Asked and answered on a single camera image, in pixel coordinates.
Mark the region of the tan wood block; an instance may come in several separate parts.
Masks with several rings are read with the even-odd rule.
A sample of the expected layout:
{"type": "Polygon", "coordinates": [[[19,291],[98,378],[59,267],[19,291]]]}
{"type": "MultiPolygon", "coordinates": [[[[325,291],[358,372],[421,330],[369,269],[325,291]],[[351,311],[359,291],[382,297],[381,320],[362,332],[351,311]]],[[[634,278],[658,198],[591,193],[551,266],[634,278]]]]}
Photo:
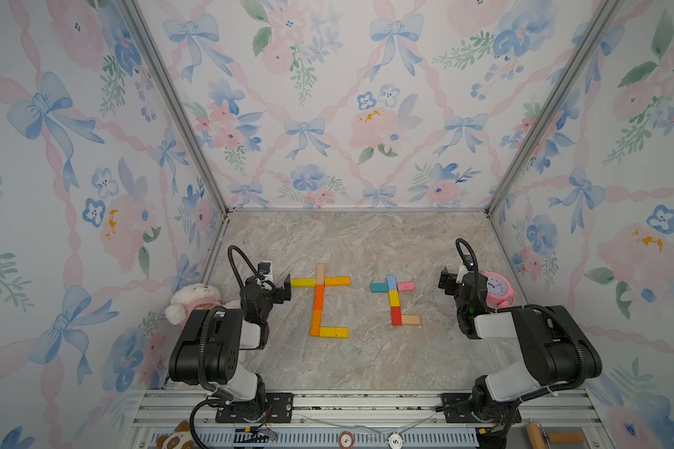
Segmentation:
{"type": "Polygon", "coordinates": [[[418,327],[421,325],[421,318],[418,315],[403,315],[402,324],[404,326],[418,327]]]}

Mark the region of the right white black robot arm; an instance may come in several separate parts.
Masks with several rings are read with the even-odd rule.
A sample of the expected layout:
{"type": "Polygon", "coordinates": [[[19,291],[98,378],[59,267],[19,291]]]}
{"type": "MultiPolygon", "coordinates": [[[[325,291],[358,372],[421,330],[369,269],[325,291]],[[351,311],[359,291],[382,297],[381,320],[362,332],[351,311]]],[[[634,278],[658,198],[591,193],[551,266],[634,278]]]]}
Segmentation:
{"type": "Polygon", "coordinates": [[[470,340],[516,340],[520,359],[482,375],[468,394],[440,396],[435,410],[449,423],[505,424],[520,420],[524,402],[581,387],[603,370],[601,356],[563,306],[528,304],[494,310],[489,275],[443,269],[438,288],[453,297],[460,331],[470,340]]]}

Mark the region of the natural wood block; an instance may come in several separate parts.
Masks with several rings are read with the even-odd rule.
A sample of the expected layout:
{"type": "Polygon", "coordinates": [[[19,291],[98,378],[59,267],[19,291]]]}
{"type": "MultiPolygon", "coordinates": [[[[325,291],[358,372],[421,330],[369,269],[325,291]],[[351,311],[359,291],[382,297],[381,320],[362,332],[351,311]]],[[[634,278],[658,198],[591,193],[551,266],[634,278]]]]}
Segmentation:
{"type": "Polygon", "coordinates": [[[316,266],[316,286],[325,286],[326,282],[326,265],[320,263],[316,266]]]}

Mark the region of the pink block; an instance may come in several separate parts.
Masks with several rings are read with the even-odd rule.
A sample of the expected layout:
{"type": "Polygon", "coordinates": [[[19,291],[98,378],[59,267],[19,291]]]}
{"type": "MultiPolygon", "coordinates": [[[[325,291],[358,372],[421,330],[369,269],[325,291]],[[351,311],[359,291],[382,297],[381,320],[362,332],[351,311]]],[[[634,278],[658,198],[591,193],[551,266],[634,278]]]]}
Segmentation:
{"type": "Polygon", "coordinates": [[[397,289],[399,292],[413,292],[416,290],[416,286],[413,282],[399,282],[397,289]]]}

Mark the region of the red block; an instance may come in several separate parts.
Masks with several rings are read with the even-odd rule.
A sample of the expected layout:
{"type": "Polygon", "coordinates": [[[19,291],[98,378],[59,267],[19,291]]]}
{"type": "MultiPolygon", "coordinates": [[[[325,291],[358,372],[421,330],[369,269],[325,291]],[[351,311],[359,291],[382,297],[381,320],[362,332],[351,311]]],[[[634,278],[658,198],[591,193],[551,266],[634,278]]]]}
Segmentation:
{"type": "Polygon", "coordinates": [[[403,324],[402,310],[399,306],[391,307],[391,323],[395,327],[400,327],[403,324]]]}

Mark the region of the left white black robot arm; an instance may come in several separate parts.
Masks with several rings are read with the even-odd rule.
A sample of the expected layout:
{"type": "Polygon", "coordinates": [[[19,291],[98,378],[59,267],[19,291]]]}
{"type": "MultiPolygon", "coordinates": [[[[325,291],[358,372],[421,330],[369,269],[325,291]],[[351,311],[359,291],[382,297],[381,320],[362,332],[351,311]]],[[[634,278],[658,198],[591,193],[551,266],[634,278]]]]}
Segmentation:
{"type": "Polygon", "coordinates": [[[263,349],[268,318],[276,304],[291,299],[291,278],[282,286],[252,276],[243,285],[238,308],[228,308],[217,288],[192,284],[180,288],[165,310],[182,331],[170,355],[168,377],[208,392],[218,422],[255,422],[268,413],[260,375],[239,361],[241,351],[263,349]]]}

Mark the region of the amber yellow block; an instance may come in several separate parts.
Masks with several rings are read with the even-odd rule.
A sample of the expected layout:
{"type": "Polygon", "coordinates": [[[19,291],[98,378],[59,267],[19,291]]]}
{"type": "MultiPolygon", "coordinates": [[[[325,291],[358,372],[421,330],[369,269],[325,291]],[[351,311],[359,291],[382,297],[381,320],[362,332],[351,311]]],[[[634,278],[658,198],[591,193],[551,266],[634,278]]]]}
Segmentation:
{"type": "Polygon", "coordinates": [[[326,287],[350,286],[350,284],[351,279],[349,277],[330,277],[324,281],[326,287]]]}

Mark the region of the lime yellow block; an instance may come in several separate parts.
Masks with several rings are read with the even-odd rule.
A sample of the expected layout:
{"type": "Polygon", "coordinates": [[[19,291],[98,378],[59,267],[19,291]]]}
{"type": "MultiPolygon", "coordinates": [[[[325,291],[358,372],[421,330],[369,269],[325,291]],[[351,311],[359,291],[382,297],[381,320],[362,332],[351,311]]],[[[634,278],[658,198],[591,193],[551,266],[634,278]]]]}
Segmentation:
{"type": "Polygon", "coordinates": [[[315,288],[315,279],[292,279],[290,282],[293,288],[315,288]]]}

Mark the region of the red-orange block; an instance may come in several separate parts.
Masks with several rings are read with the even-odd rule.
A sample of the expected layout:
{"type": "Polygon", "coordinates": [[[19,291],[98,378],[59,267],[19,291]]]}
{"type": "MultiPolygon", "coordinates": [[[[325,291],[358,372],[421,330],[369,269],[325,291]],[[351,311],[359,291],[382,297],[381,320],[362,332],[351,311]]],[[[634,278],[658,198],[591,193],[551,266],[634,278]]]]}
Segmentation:
{"type": "Polygon", "coordinates": [[[324,307],[325,286],[317,285],[314,300],[314,310],[322,311],[324,307]]]}

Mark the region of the orange small block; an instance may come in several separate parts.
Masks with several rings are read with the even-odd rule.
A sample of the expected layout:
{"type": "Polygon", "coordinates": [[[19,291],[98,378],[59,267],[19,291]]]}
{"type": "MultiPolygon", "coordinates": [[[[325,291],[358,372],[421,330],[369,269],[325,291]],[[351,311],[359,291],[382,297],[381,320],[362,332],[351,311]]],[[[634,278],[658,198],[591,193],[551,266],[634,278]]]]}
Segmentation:
{"type": "Polygon", "coordinates": [[[321,330],[321,321],[322,321],[322,310],[313,310],[311,327],[310,327],[310,336],[318,337],[321,330]]]}

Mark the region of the light blue block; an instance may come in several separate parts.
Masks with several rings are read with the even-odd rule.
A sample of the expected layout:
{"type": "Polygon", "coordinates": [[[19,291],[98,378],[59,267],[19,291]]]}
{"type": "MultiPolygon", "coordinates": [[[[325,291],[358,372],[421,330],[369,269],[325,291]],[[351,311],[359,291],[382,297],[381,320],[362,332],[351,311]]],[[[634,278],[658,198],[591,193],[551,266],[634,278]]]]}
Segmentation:
{"type": "Polygon", "coordinates": [[[388,275],[387,276],[387,283],[388,283],[388,288],[389,291],[398,291],[398,286],[397,286],[397,280],[394,275],[388,275]]]}

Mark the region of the teal block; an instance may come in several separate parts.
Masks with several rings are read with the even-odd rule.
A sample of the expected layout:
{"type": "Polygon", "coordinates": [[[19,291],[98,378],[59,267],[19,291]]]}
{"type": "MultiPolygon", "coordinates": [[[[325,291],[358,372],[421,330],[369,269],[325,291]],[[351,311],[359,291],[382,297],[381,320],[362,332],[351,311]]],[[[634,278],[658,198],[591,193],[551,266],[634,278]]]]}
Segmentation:
{"type": "Polygon", "coordinates": [[[389,293],[388,284],[371,284],[370,288],[372,293],[389,293]]]}

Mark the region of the yellow long block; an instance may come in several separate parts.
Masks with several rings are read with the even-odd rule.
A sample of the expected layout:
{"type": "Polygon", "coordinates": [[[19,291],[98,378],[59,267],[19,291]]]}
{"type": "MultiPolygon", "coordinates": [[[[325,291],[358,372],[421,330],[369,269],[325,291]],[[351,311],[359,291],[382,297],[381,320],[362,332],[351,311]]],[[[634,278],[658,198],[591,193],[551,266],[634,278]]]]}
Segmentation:
{"type": "Polygon", "coordinates": [[[322,327],[318,332],[318,337],[325,339],[347,339],[348,336],[348,329],[340,329],[340,327],[322,327]]]}

